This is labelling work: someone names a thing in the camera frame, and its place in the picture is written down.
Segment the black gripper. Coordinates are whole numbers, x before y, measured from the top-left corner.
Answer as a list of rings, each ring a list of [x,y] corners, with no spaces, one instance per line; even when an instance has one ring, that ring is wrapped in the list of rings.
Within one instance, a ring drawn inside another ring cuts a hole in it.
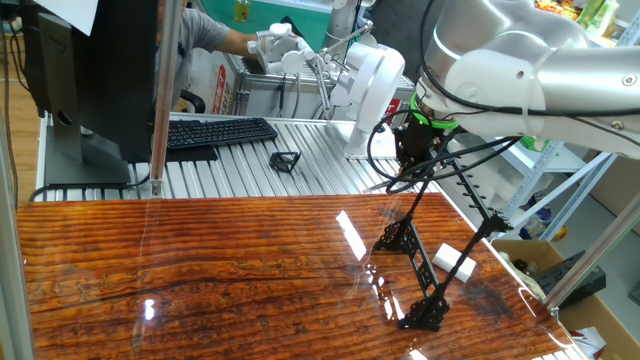
[[[396,142],[396,159],[400,164],[398,178],[400,182],[414,183],[427,181],[437,173],[438,157],[432,151],[440,141],[441,130],[421,123],[410,123],[406,127],[393,130]],[[414,175],[410,169],[426,162]]]

